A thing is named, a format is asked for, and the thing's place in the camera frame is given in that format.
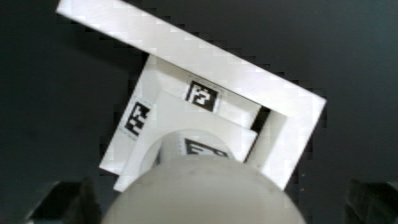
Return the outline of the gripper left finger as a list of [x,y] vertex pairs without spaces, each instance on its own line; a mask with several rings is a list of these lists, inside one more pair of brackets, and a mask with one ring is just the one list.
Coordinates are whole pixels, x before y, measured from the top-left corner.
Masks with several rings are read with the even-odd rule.
[[93,181],[57,182],[27,216],[25,224],[100,224]]

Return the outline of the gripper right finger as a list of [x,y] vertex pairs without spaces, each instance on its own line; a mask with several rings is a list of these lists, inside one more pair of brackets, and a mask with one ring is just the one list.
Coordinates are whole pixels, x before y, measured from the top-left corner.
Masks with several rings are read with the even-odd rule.
[[343,224],[398,224],[398,182],[350,182]]

